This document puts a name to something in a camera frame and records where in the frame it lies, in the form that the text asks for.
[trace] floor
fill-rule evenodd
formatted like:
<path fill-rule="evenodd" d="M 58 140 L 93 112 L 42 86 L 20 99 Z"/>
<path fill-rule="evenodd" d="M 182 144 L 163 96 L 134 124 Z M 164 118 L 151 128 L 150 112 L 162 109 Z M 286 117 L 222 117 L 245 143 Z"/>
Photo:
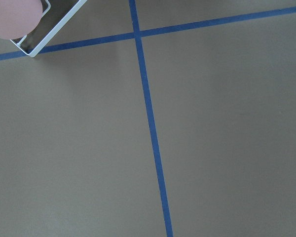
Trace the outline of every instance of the floor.
<path fill-rule="evenodd" d="M 296 237 L 296 0 L 93 0 L 0 40 L 0 237 Z"/>

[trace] blue tape line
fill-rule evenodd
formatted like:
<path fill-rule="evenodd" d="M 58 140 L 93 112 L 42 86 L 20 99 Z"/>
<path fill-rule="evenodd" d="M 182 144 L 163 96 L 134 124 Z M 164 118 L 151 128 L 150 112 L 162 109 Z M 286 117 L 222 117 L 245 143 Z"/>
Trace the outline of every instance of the blue tape line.
<path fill-rule="evenodd" d="M 238 15 L 238 16 L 213 19 L 213 20 L 208 20 L 208 21 L 198 21 L 198 22 L 192 22 L 192 23 L 187 23 L 187 24 L 145 30 L 145 31 L 141 31 L 141 37 L 154 36 L 154 35 L 159 35 L 159 34 L 165 34 L 165 33 L 177 32 L 177 31 L 185 31 L 185 30 L 190 30 L 190 29 L 209 27 L 209 26 L 215 26 L 215 25 L 222 25 L 222 24 L 228 24 L 228 23 L 238 22 L 238 21 L 247 21 L 247 20 L 265 18 L 265 17 L 271 17 L 271 16 L 286 15 L 286 14 L 292 14 L 292 13 L 296 13 L 296 6 L 284 8 L 284 9 L 278 9 L 278 10 L 250 13 L 250 14 L 244 14 L 244 15 Z M 76 41 L 76 42 L 71 42 L 71 43 L 64 43 L 64 44 L 58 44 L 58 45 L 53 45 L 53 46 L 47 46 L 40 53 L 55 52 L 55 51 L 60 51 L 60 50 L 65 50 L 65 49 L 70 49 L 70 48 L 85 47 L 85 46 L 120 41 L 120 40 L 129 40 L 132 38 L 134 38 L 133 33 L 126 33 L 126 34 L 107 36 L 107 37 L 96 38 L 96 39 L 87 39 L 87 40 Z M 18 52 L 3 53 L 3 54 L 0 54 L 0 61 L 6 60 L 6 59 L 12 59 L 12 58 L 24 57 L 24 56 L 25 56 L 25 54 L 23 54 L 22 52 L 19 52 L 19 51 Z"/>
<path fill-rule="evenodd" d="M 129 40 L 133 38 L 134 38 L 134 33 L 125 33 L 125 34 L 120 34 L 115 36 L 106 36 L 101 38 L 86 39 L 86 40 L 75 41 L 70 43 L 62 43 L 62 44 L 57 44 L 53 46 L 46 46 L 42 49 L 40 54 L 61 51 L 61 50 L 66 50 L 71 48 L 86 47 L 86 46 L 91 46 L 96 44 L 116 42 L 121 40 Z M 6 59 L 12 59 L 12 58 L 24 57 L 24 56 L 26 56 L 26 54 L 24 54 L 22 51 L 3 53 L 3 54 L 0 54 L 0 61 L 6 60 Z"/>
<path fill-rule="evenodd" d="M 40 54 L 61 51 L 61 50 L 66 50 L 66 49 L 72 49 L 72 48 L 86 47 L 86 46 L 91 46 L 91 45 L 96 45 L 96 44 L 116 42 L 116 41 L 121 41 L 121 40 L 129 40 L 129 39 L 133 39 L 133 38 L 134 38 L 134 33 L 125 33 L 125 34 L 120 34 L 120 35 L 115 35 L 115 36 L 106 36 L 106 37 L 95 38 L 95 39 L 86 39 L 86 40 L 81 40 L 81 41 L 76 41 L 76 42 L 71 42 L 71 43 L 62 43 L 62 44 L 44 47 L 43 50 L 40 52 Z"/>
<path fill-rule="evenodd" d="M 141 32 L 140 32 L 140 28 L 139 28 L 139 21 L 138 21 L 138 16 L 137 16 L 135 0 L 129 0 L 129 6 L 130 6 L 132 21 L 133 21 L 137 56 L 138 56 L 140 74 L 141 74 L 142 84 L 143 84 L 143 91 L 144 91 L 144 98 L 145 98 L 146 111 L 147 111 L 147 117 L 148 117 L 148 124 L 149 124 L 149 129 L 150 129 L 150 138 L 151 138 L 151 142 L 152 142 L 154 162 L 155 162 L 156 171 L 157 171 L 157 178 L 158 178 L 158 183 L 159 183 L 159 190 L 160 190 L 160 197 L 161 197 L 161 204 L 162 204 L 163 217 L 164 217 L 164 222 L 165 222 L 165 227 L 166 227 L 166 233 L 167 233 L 167 237 L 173 237 L 170 210 L 169 210 L 169 204 L 168 204 L 168 198 L 167 198 L 167 192 L 166 192 L 166 185 L 165 185 L 163 169 L 162 169 L 162 162 L 161 162 L 161 156 L 160 156 L 160 150 L 159 150 L 159 144 L 158 144 L 157 130 L 156 130 L 155 122 L 154 122 L 154 115 L 153 115 L 153 109 L 152 109 L 152 103 L 151 103 L 151 97 L 150 97 L 147 69 L 146 69 L 146 63 L 145 63 L 145 57 L 144 57 L 144 49 L 143 49 L 143 44 L 142 44 L 142 39 L 141 39 Z"/>
<path fill-rule="evenodd" d="M 256 12 L 256 13 L 230 16 L 230 17 L 224 17 L 224 18 L 207 20 L 207 21 L 198 21 L 198 22 L 192 22 L 187 24 L 145 30 L 145 31 L 141 31 L 141 36 L 142 37 L 155 36 L 155 35 L 160 35 L 165 33 L 185 31 L 190 29 L 216 26 L 216 25 L 228 24 L 228 23 L 238 22 L 238 21 L 248 21 L 248 20 L 253 20 L 258 18 L 280 16 L 280 15 L 286 15 L 286 14 L 292 14 L 292 13 L 296 13 L 296 6 L 284 8 L 284 9 L 272 10 L 272 11 Z"/>
<path fill-rule="evenodd" d="M 2 53 L 2 54 L 0 54 L 0 61 L 11 59 L 11 58 L 20 58 L 20 57 L 24 57 L 24 56 L 26 56 L 26 54 L 24 54 L 22 51 L 11 52 L 11 53 Z"/>

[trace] white metal frame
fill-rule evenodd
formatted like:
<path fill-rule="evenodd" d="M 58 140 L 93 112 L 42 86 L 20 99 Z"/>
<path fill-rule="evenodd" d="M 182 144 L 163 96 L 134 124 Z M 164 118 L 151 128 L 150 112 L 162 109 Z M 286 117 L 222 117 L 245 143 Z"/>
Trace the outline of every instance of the white metal frame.
<path fill-rule="evenodd" d="M 49 3 L 49 0 L 45 0 L 48 4 L 48 8 L 43 12 L 42 17 L 50 10 L 52 7 Z M 73 15 L 87 2 L 88 0 L 79 0 L 73 8 L 57 23 L 57 25 L 42 39 L 41 42 L 30 52 L 27 53 L 22 47 L 21 43 L 25 40 L 27 36 L 24 36 L 18 43 L 11 40 L 22 52 L 26 55 L 34 58 L 44 47 L 47 43 L 57 34 L 58 31 L 73 17 Z"/>

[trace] pink round object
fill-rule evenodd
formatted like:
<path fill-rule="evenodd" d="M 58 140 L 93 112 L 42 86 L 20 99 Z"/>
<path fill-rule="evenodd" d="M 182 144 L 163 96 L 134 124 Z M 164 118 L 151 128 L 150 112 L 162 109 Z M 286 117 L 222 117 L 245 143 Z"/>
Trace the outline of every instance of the pink round object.
<path fill-rule="evenodd" d="M 40 0 L 0 0 L 0 38 L 22 38 L 39 24 L 43 7 Z"/>

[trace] pink disc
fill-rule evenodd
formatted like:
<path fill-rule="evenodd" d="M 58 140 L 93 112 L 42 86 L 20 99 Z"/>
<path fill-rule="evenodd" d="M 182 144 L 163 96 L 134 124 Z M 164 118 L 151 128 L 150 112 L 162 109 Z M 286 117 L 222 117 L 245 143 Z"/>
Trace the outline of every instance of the pink disc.
<path fill-rule="evenodd" d="M 39 24 L 43 7 L 40 0 L 0 0 L 0 38 L 22 38 Z"/>

